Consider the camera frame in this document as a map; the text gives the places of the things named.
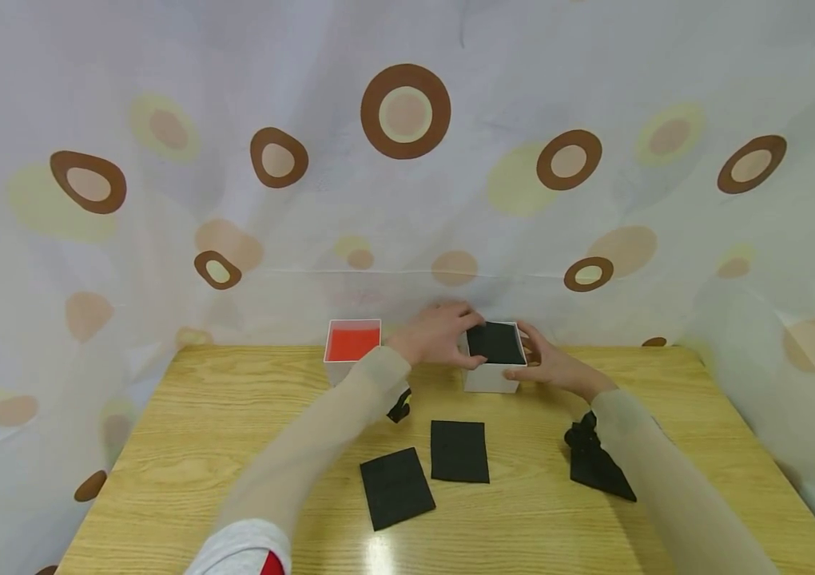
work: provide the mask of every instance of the curtain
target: curtain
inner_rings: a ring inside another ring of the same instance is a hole
[[[442,297],[692,347],[815,513],[815,2],[0,0],[0,573],[180,347]]]

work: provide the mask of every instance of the black fabric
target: black fabric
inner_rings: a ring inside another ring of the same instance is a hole
[[[602,447],[596,435],[596,416],[588,411],[581,422],[573,423],[564,434],[564,442],[570,446],[570,479],[630,502],[638,497],[612,456]]]
[[[444,481],[491,483],[484,423],[430,423],[430,477]]]
[[[469,329],[467,337],[469,355],[482,355],[487,363],[525,365],[516,326],[488,321]]]
[[[360,474],[373,531],[436,509],[413,447],[360,464]]]
[[[395,401],[395,405],[388,411],[388,418],[392,422],[400,422],[410,415],[410,387]]]

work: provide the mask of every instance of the beige mesh sleeve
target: beige mesh sleeve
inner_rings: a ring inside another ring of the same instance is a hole
[[[256,455],[222,504],[213,532],[256,517],[279,526],[292,540],[312,485],[366,425],[395,405],[409,371],[390,347],[370,351]]]
[[[621,467],[678,573],[778,573],[762,546],[708,479],[624,390],[593,401],[596,434]]]

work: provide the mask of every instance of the left hand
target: left hand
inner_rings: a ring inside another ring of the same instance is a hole
[[[468,302],[439,303],[427,307],[407,326],[391,334],[385,345],[400,353],[412,367],[418,363],[442,363],[475,369],[487,358],[464,355],[457,341],[469,328],[484,323],[484,317]]]

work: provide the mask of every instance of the wood grain surface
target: wood grain surface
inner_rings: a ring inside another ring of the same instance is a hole
[[[787,575],[815,573],[815,519],[752,432],[680,347],[572,355],[650,408]],[[320,347],[187,347],[173,360],[58,575],[183,573],[252,456],[327,389]],[[312,491],[293,543],[299,575],[672,573],[642,507],[567,478],[564,430],[587,410],[524,383],[468,394],[421,366],[411,415],[366,429]],[[485,422],[491,484],[431,480],[437,509],[373,533],[359,464],[414,446],[430,477],[432,419]]]

